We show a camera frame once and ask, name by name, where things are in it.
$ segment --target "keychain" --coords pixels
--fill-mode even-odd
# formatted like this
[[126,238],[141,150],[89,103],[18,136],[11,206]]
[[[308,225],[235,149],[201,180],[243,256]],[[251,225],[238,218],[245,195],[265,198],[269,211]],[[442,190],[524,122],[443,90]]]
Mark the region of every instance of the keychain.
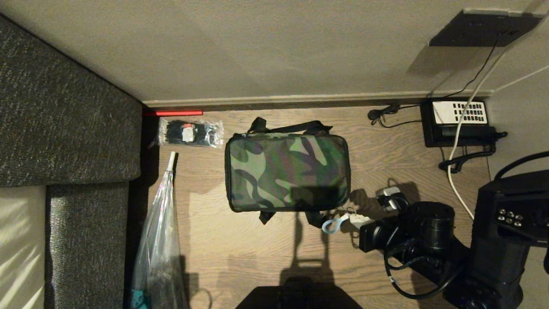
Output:
[[[345,220],[349,220],[351,222],[351,224],[354,225],[359,230],[360,230],[361,226],[366,225],[366,224],[370,224],[370,223],[375,221],[375,220],[370,219],[370,217],[362,216],[360,214],[357,214],[356,212],[355,213],[345,213],[340,218],[334,218],[334,219],[330,219],[330,220],[327,220],[326,222],[324,222],[324,224],[322,225],[322,231],[326,234],[334,234],[335,232],[337,232],[339,230],[339,228],[341,227],[341,224]],[[328,229],[328,225],[330,225],[330,224],[335,224],[335,227],[333,229]]]

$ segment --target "grey fabric upholstery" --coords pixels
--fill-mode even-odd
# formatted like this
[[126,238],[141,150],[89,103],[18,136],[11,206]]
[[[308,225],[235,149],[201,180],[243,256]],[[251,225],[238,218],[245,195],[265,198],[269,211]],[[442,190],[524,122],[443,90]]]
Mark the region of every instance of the grey fabric upholstery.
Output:
[[128,183],[48,186],[45,308],[122,307],[127,198]]
[[0,186],[139,176],[141,104],[0,15]]

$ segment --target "white wall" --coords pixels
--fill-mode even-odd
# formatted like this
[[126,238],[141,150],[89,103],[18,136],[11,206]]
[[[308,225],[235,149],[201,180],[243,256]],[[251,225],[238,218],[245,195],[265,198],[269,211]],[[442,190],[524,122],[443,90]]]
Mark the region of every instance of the white wall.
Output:
[[[458,90],[489,48],[426,47],[461,9],[543,0],[2,0],[0,12],[141,100]],[[547,38],[549,30],[540,32]],[[486,83],[540,66],[525,43]]]
[[[545,55],[549,64],[549,54]],[[491,125],[509,135],[497,142],[488,158],[492,178],[516,159],[549,150],[549,69],[496,91],[486,104]],[[549,158],[520,165],[505,176],[549,169]],[[532,248],[522,277],[524,302],[521,308],[547,308],[549,275],[543,269],[547,249]]]

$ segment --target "power outlet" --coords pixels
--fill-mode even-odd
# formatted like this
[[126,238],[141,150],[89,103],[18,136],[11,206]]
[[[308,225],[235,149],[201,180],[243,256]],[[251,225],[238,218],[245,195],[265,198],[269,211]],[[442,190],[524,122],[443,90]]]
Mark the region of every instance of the power outlet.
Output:
[[457,14],[429,46],[507,46],[535,28],[543,16],[500,10],[466,9]]
[[465,110],[467,102],[462,101],[435,101],[433,114],[438,125],[458,124],[463,113],[463,124],[488,124],[488,117],[484,102],[471,102]]

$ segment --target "wall socket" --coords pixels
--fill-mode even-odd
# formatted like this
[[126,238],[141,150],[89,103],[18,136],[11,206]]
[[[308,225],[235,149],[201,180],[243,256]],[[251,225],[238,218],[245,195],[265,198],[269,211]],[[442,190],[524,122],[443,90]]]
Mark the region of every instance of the wall socket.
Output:
[[543,15],[501,10],[466,9],[457,14],[429,46],[507,46],[535,28]]

